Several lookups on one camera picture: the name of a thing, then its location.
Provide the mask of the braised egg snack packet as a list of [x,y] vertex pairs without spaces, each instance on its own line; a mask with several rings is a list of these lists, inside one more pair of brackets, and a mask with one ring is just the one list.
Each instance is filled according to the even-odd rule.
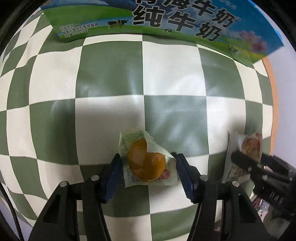
[[123,163],[125,187],[176,186],[176,159],[144,129],[119,133],[118,152]]

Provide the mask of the cardboard box with milk print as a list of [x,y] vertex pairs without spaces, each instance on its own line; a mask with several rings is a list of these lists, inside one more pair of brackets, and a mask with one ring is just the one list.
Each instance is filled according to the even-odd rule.
[[107,34],[158,35],[255,63],[283,46],[252,1],[46,1],[41,9],[64,41]]

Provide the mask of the white pastry snack packet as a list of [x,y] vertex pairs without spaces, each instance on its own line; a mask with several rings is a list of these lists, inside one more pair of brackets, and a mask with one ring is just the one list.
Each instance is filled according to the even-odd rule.
[[243,183],[250,179],[250,174],[243,170],[231,160],[231,155],[235,151],[240,151],[246,156],[260,162],[262,156],[262,134],[253,133],[251,135],[239,134],[236,131],[228,132],[228,145],[221,183],[238,181]]

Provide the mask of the green white checkered quilt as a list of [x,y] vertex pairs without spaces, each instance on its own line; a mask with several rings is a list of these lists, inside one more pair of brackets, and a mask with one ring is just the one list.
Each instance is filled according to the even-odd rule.
[[216,180],[229,132],[262,133],[269,153],[269,77],[262,62],[247,67],[174,39],[62,43],[36,13],[1,54],[1,183],[17,217],[33,226],[56,186],[99,173],[130,128]]

